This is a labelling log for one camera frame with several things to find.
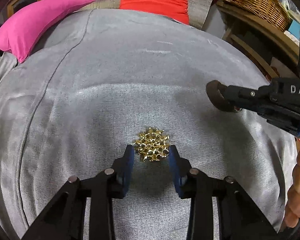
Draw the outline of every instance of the gold brooch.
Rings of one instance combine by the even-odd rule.
[[[148,130],[138,134],[139,140],[136,140],[134,144],[140,159],[145,162],[149,158],[151,162],[159,161],[158,157],[164,158],[169,154],[169,135],[163,135],[163,130],[149,127]]]

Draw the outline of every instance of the pink cushion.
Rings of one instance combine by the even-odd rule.
[[[41,0],[12,15],[0,28],[0,50],[24,62],[44,32],[69,13],[95,0]]]

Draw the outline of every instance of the wicker basket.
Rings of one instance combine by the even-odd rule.
[[[285,31],[291,23],[287,11],[278,0],[223,0],[249,11],[264,19],[280,31]]]

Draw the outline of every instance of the metal rivet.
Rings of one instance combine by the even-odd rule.
[[[196,168],[191,168],[191,169],[189,170],[189,172],[190,172],[190,174],[192,174],[192,175],[197,175],[197,174],[199,173],[199,170],[196,169]]]
[[[69,181],[70,183],[75,183],[75,182],[77,181],[77,179],[78,179],[77,176],[70,176],[69,179],[68,179],[68,181]]]
[[[106,175],[111,175],[112,173],[114,173],[114,169],[112,169],[112,168],[105,169]]]
[[[226,182],[229,182],[229,183],[234,183],[234,182],[235,182],[235,179],[232,178],[231,176],[227,176],[227,177],[225,177],[225,181],[226,181]]]

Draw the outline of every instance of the grey cloth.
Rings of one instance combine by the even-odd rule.
[[[0,57],[0,82],[17,63],[17,58],[13,54],[8,52],[3,53],[2,57]]]
[[[253,112],[217,110],[205,91],[214,79],[267,84],[230,44],[163,16],[81,11],[49,29],[0,83],[0,223],[11,240],[70,175],[95,176],[148,126],[165,130],[193,167],[235,177],[278,229],[294,138]],[[116,237],[185,239],[189,208],[166,160],[136,156],[130,191],[114,201]],[[214,229],[217,239],[216,213]]]

